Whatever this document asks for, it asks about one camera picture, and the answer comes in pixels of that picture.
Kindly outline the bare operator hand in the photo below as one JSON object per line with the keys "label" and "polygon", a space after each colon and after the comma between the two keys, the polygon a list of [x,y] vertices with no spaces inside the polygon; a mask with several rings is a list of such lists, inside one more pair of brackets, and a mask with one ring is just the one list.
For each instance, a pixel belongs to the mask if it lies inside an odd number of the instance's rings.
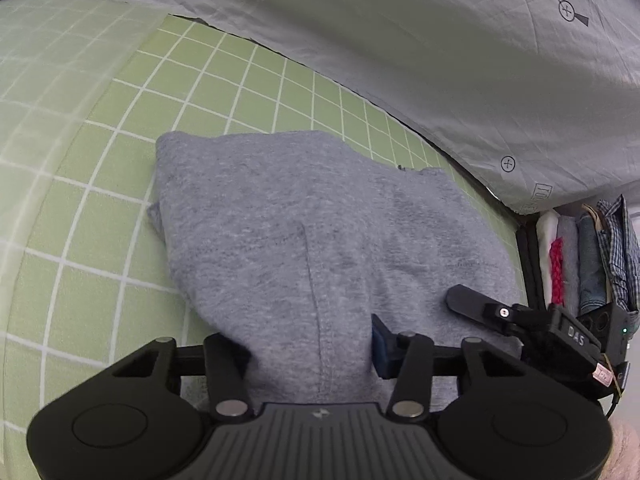
{"label": "bare operator hand", "polygon": [[623,420],[610,420],[613,446],[600,480],[640,480],[640,440],[638,432]]}

